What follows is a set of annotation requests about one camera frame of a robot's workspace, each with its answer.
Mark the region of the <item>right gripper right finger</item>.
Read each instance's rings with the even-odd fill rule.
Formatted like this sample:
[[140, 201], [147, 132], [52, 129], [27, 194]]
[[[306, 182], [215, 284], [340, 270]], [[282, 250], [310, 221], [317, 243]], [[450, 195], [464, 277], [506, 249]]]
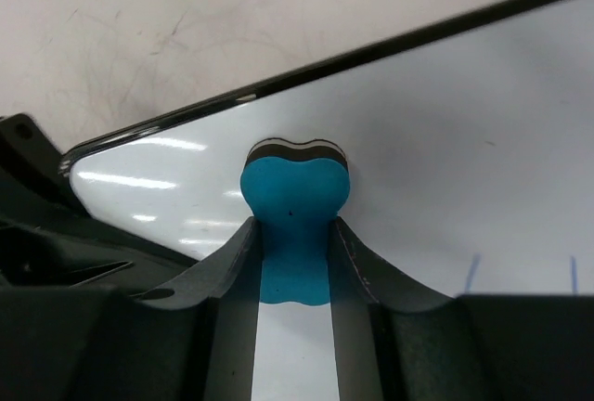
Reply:
[[593, 300], [448, 297], [329, 229], [329, 292], [343, 400], [589, 400]]

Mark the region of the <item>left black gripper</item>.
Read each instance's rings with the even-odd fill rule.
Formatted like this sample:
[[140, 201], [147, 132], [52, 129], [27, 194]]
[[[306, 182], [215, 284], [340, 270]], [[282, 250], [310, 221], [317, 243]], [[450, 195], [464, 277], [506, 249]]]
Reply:
[[[62, 154], [26, 113], [1, 117], [1, 168], [46, 201], [79, 212], [59, 173]], [[1, 288], [114, 287], [139, 297], [197, 261], [68, 213], [1, 211]]]

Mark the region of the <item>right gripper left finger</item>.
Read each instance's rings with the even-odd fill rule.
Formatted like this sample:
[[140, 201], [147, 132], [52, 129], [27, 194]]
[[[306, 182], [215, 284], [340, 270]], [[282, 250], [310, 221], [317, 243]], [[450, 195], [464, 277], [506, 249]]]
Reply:
[[261, 267], [249, 218], [139, 298], [99, 286], [3, 288], [2, 398], [249, 399]]

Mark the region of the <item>blue bone-shaped eraser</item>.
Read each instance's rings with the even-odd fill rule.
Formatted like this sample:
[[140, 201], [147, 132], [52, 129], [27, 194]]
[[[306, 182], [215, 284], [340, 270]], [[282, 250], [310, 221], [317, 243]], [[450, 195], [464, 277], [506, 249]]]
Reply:
[[343, 150], [325, 139], [266, 138], [249, 151], [239, 184], [263, 234], [261, 302], [328, 304], [329, 227], [351, 187]]

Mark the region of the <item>small black-framed whiteboard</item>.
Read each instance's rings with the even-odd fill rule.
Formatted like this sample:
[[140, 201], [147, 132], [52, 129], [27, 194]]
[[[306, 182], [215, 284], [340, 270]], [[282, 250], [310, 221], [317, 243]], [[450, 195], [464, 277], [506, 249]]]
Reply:
[[[593, 0], [505, 0], [85, 142], [62, 159], [94, 218], [199, 261], [253, 216], [251, 148], [325, 139], [340, 209], [448, 297], [593, 300]], [[258, 297], [254, 400], [343, 400], [330, 300]]]

